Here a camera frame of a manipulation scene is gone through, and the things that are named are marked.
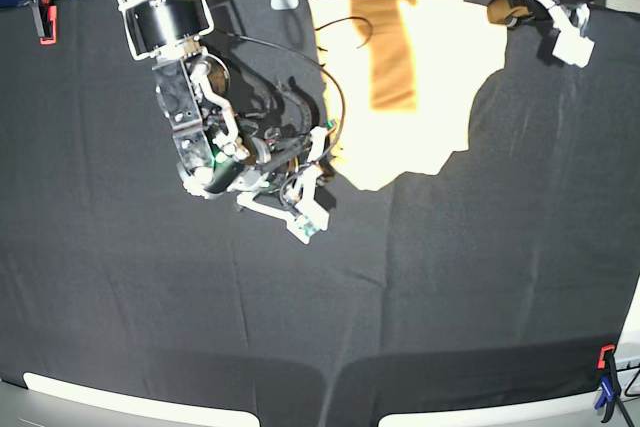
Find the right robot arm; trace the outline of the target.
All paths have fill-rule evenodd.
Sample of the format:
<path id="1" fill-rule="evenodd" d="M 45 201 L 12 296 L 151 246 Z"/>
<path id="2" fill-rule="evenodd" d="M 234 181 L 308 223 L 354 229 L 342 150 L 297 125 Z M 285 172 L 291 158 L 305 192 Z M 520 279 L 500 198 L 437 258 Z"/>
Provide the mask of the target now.
<path id="1" fill-rule="evenodd" d="M 327 229 L 316 198 L 329 179 L 323 162 L 340 120 L 319 123 L 312 105 L 288 85 L 287 126 L 277 103 L 235 109 L 225 61 L 204 44 L 214 30 L 207 0 L 116 0 L 131 55 L 152 60 L 159 107 L 170 124 L 185 190 L 212 200 L 226 193 L 237 206 L 282 221 L 299 241 Z"/>

